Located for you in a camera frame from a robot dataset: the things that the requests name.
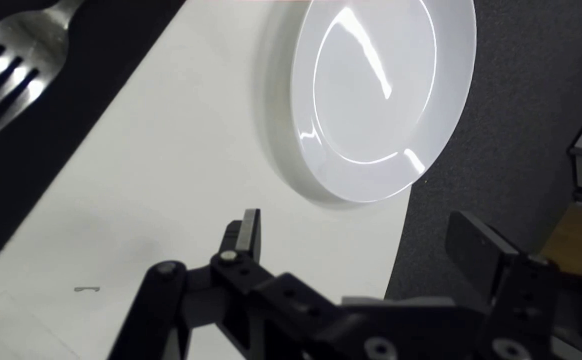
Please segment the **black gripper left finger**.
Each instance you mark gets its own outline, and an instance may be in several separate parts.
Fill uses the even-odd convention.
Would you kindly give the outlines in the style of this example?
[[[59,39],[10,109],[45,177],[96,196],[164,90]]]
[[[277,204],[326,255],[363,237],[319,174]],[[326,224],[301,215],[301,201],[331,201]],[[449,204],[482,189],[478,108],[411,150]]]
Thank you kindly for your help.
[[[219,251],[212,255],[215,264],[237,266],[240,262],[261,262],[263,249],[263,212],[249,207],[240,219],[233,219],[222,236]]]

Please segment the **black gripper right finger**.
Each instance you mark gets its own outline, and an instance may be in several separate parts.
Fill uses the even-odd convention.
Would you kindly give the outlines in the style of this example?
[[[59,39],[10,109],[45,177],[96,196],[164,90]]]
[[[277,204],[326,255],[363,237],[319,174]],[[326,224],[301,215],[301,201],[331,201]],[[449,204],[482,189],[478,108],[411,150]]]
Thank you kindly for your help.
[[[556,266],[521,249],[472,212],[450,213],[447,254],[491,305],[513,295],[528,304],[556,299]]]

